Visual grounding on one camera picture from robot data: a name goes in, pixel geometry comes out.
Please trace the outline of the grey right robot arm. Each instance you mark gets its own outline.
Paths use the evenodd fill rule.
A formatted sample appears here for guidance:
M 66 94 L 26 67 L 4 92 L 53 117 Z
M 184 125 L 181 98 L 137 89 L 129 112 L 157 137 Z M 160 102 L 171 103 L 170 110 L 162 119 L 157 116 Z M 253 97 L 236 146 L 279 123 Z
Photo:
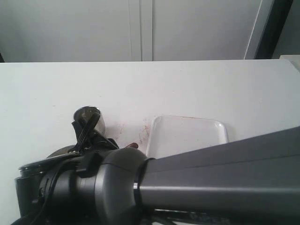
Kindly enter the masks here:
M 299 224 L 298 127 L 156 159 L 102 124 L 75 115 L 75 145 L 20 167 L 17 225 Z

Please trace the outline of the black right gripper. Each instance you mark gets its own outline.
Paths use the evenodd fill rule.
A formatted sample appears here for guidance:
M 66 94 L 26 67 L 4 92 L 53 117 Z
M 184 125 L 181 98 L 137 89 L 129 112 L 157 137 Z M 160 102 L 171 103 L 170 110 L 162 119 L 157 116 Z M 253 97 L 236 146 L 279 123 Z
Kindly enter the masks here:
M 102 153 L 119 149 L 119 146 L 112 138 L 106 138 L 103 135 L 92 131 L 100 119 L 99 113 L 94 113 L 85 123 L 84 120 L 74 120 L 72 126 L 75 131 L 77 144 L 69 153 L 75 156 L 68 161 L 98 161 L 102 160 Z

